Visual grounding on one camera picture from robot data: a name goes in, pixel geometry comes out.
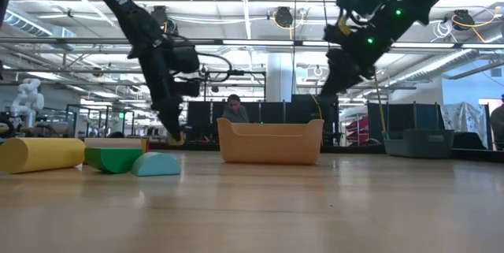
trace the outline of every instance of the man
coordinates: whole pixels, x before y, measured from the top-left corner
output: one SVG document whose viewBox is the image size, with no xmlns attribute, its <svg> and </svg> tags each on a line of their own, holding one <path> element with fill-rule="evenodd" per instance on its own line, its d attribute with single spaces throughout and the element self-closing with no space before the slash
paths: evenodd
<svg viewBox="0 0 504 253">
<path fill-rule="evenodd" d="M 238 95 L 229 95 L 228 104 L 224 107 L 222 117 L 231 123 L 249 123 L 246 109 L 242 106 Z"/>
<path fill-rule="evenodd" d="M 490 116 L 491 129 L 494 131 L 494 142 L 497 151 L 504 150 L 504 95 L 502 95 L 502 105 L 499 106 Z"/>
</svg>

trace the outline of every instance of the foam block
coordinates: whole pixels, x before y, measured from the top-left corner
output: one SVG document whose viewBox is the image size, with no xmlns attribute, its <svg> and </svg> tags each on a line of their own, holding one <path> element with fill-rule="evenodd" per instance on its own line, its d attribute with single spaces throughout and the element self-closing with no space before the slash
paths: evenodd
<svg viewBox="0 0 504 253">
<path fill-rule="evenodd" d="M 73 167 L 84 161 L 86 145 L 79 139 L 12 138 L 0 146 L 0 172 Z"/>
<path fill-rule="evenodd" d="M 126 173 L 135 160 L 142 155 L 142 148 L 87 147 L 87 164 L 108 173 Z"/>
<path fill-rule="evenodd" d="M 142 154 L 133 164 L 132 173 L 138 177 L 178 175 L 180 164 L 173 155 L 149 152 Z"/>
</svg>

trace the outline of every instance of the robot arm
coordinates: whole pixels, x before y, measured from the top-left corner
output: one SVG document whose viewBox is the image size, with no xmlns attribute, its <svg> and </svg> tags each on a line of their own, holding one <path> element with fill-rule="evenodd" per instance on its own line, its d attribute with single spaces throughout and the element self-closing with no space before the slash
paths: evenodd
<svg viewBox="0 0 504 253">
<path fill-rule="evenodd" d="M 324 30 L 324 40 L 340 48 L 327 53 L 329 76 L 322 95 L 334 95 L 374 76 L 374 64 L 415 21 L 427 25 L 439 0 L 337 0 L 335 25 Z M 351 19 L 356 25 L 347 25 Z"/>
<path fill-rule="evenodd" d="M 199 69 L 195 47 L 186 39 L 176 41 L 165 34 L 157 21 L 132 0 L 103 0 L 117 17 L 120 28 L 132 45 L 128 58 L 138 58 L 152 98 L 152 109 L 176 140 L 180 140 L 182 95 L 198 96 L 197 80 L 176 82 L 174 73 Z"/>
</svg>

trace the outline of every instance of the wooden table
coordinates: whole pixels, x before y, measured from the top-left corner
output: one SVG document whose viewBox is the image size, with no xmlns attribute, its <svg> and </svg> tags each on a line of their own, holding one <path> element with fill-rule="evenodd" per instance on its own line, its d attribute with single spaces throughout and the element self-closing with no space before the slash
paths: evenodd
<svg viewBox="0 0 504 253">
<path fill-rule="evenodd" d="M 504 166 L 322 155 L 319 166 L 224 164 L 183 175 L 84 166 L 0 177 L 2 253 L 504 250 Z"/>
</svg>

